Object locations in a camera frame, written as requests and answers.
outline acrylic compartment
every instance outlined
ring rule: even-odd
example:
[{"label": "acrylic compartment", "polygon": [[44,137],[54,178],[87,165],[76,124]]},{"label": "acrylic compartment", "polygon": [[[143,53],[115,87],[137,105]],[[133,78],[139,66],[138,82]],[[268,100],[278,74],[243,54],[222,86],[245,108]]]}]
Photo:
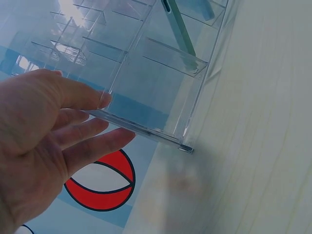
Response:
[{"label": "acrylic compartment", "polygon": [[39,68],[109,92],[92,115],[191,153],[185,139],[227,0],[12,0],[9,75]]}]

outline light blue surface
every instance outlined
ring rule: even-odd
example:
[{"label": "light blue surface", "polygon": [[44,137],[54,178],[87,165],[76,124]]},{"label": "light blue surface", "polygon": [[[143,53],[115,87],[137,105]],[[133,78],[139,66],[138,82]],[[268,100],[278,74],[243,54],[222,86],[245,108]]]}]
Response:
[{"label": "light blue surface", "polygon": [[27,226],[35,234],[122,234],[123,230],[60,199]]}]

